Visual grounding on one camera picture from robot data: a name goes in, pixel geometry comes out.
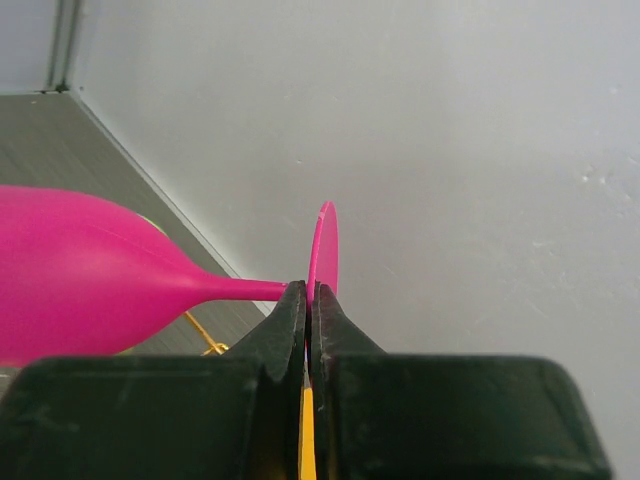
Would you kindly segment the orange wine glass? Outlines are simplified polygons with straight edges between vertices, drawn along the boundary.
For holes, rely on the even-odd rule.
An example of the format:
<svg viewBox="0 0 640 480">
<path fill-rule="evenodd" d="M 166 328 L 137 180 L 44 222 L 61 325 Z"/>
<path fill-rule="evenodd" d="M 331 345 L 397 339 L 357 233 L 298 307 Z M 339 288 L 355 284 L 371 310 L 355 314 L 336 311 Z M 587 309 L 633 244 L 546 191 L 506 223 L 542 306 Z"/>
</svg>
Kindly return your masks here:
<svg viewBox="0 0 640 480">
<path fill-rule="evenodd" d="M 301 401 L 300 438 L 299 438 L 299 479 L 315 480 L 315 446 L 314 446 L 314 409 L 313 391 L 305 387 Z"/>
</svg>

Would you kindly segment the gold wire glass rack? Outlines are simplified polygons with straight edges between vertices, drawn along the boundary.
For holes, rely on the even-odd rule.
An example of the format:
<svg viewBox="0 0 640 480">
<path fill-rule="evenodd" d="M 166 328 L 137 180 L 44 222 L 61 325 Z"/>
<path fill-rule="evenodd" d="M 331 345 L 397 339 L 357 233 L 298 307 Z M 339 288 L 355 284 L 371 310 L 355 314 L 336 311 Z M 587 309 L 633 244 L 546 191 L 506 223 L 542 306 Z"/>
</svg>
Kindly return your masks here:
<svg viewBox="0 0 640 480">
<path fill-rule="evenodd" d="M 191 312 L 186 311 L 183 314 L 183 317 L 190 323 L 206 343 L 207 349 L 202 353 L 202 356 L 223 355 L 229 350 L 228 345 L 214 340 Z"/>
</svg>

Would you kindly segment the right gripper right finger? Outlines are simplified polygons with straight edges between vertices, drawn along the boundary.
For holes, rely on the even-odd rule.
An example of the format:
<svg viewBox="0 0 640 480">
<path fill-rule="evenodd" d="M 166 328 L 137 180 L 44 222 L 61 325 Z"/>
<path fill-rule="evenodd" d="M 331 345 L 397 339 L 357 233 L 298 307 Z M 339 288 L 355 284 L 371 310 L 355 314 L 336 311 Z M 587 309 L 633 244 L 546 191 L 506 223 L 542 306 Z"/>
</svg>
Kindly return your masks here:
<svg viewBox="0 0 640 480">
<path fill-rule="evenodd" d="M 310 307 L 321 479 L 609 479 L 568 372 L 546 358 L 393 354 L 317 285 Z"/>
</svg>

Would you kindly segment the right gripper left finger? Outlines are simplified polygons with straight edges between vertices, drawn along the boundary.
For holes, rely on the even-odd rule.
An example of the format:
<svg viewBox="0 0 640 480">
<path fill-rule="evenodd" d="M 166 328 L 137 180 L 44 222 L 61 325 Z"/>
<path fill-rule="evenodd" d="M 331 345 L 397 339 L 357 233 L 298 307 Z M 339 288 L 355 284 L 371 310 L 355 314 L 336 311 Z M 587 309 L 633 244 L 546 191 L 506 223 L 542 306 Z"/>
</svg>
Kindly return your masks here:
<svg viewBox="0 0 640 480">
<path fill-rule="evenodd" d="M 1 402 L 5 479 L 295 479 L 306 287 L 220 356 L 56 357 Z"/>
</svg>

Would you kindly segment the green wine glass back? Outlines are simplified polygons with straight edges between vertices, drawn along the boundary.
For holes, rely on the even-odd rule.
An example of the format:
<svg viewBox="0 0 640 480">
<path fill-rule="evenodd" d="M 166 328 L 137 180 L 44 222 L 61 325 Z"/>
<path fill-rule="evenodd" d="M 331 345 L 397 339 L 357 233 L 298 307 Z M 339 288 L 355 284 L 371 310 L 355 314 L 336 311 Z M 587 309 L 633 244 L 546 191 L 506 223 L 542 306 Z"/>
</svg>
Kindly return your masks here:
<svg viewBox="0 0 640 480">
<path fill-rule="evenodd" d="M 143 220 L 145 220 L 150 225 L 152 225 L 160 233 L 162 233 L 163 235 L 167 236 L 166 232 L 159 225 L 154 223 L 152 220 L 150 220 L 149 218 L 147 218 L 147 217 L 145 217 L 144 215 L 141 215 L 141 214 L 138 214 L 138 216 L 141 217 Z M 136 348 L 136 345 L 134 345 L 133 347 L 130 347 L 130 348 L 124 350 L 124 351 L 121 351 L 121 352 L 117 353 L 116 355 L 119 355 L 119 356 L 131 355 L 131 354 L 134 353 L 135 348 Z"/>
</svg>

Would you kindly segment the pink wine glass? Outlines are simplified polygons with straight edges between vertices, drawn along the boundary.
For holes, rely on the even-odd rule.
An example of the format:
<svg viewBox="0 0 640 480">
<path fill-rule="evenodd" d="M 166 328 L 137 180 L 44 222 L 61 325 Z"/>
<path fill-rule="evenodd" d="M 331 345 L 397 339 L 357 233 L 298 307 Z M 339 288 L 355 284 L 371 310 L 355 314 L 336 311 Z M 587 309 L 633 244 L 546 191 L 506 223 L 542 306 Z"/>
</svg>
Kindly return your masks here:
<svg viewBox="0 0 640 480">
<path fill-rule="evenodd" d="M 138 213 L 85 193 L 1 189 L 1 362 L 115 355 L 210 301 L 275 302 L 275 281 L 194 263 Z"/>
</svg>

